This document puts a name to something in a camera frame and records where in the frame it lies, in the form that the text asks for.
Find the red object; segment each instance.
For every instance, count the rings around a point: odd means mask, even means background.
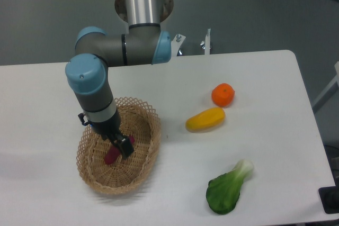
[[[135,142],[135,139],[133,136],[129,136],[129,140],[131,141],[131,143],[133,144]],[[110,150],[108,151],[108,153],[106,154],[104,161],[106,165],[110,165],[112,163],[114,163],[117,158],[120,155],[120,151],[113,145],[111,145]]]

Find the white table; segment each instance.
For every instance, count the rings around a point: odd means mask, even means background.
[[[294,54],[186,56],[111,68],[115,97],[148,101],[162,119],[152,174],[128,195],[107,197],[81,180],[76,151],[82,110],[65,63],[0,67],[1,225],[273,225],[337,219],[318,189],[333,186]],[[236,91],[223,126],[189,133],[186,119],[213,107],[211,90]],[[242,159],[255,165],[236,208],[218,216],[208,181]]]

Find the blue joint cap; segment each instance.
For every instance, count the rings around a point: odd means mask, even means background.
[[[167,63],[171,59],[171,37],[167,31],[162,31],[155,49],[152,65]]]
[[[86,28],[81,29],[81,31],[79,32],[78,37],[75,42],[75,46],[78,43],[78,41],[81,39],[81,37],[87,34],[90,34],[90,33],[101,33],[101,34],[107,35],[107,33],[101,28],[97,28],[96,26],[88,26]]]
[[[65,68],[67,81],[77,94],[91,95],[105,83],[107,73],[101,60],[93,54],[83,53],[71,58]]]

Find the toy vegetable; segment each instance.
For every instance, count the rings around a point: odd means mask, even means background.
[[[205,110],[186,121],[186,128],[189,131],[200,131],[222,123],[225,113],[222,108],[215,107]]]
[[[233,88],[229,84],[222,83],[213,89],[212,100],[219,107],[225,107],[233,101],[234,95]]]
[[[253,169],[251,161],[240,160],[232,171],[212,179],[206,191],[206,200],[210,208],[217,214],[231,212],[239,199],[244,179],[250,177]]]

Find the black joint band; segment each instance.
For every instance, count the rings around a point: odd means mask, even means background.
[[[125,34],[122,34],[122,35],[121,35],[121,48],[122,48],[123,64],[124,64],[125,66],[127,66],[128,63],[127,63],[126,36],[125,36]]]
[[[128,27],[128,29],[134,29],[134,28],[138,28],[140,26],[157,26],[160,28],[160,24],[158,23],[140,23],[140,24],[134,24],[134,25],[130,25]]]
[[[96,56],[97,58],[99,58],[101,61],[103,61],[108,66],[107,61],[103,57],[101,57],[101,56],[99,56],[97,54],[93,54],[93,55]]]

